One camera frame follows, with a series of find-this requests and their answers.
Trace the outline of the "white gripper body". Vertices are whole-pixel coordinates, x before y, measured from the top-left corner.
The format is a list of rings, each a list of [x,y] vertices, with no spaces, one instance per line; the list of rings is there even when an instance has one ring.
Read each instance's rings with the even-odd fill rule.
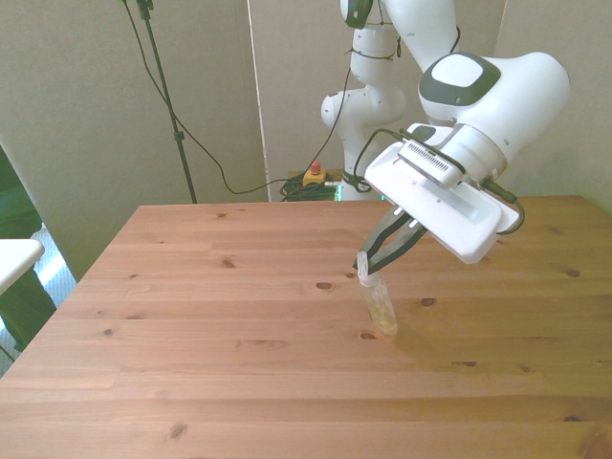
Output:
[[[434,184],[399,155],[396,142],[365,170],[365,180],[432,233],[467,264],[491,249],[498,233],[509,229],[519,213],[489,193],[466,183],[449,190]]]

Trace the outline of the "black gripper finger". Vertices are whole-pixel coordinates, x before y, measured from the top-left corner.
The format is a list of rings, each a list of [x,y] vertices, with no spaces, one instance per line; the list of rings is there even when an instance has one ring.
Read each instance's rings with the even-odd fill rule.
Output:
[[[367,268],[369,257],[380,249],[384,241],[396,233],[404,224],[404,210],[398,206],[391,208],[374,227],[361,247],[361,251],[367,255]]]
[[[377,249],[368,259],[368,272],[378,272],[409,251],[424,235],[426,228],[417,220],[409,218],[397,231],[395,238]]]

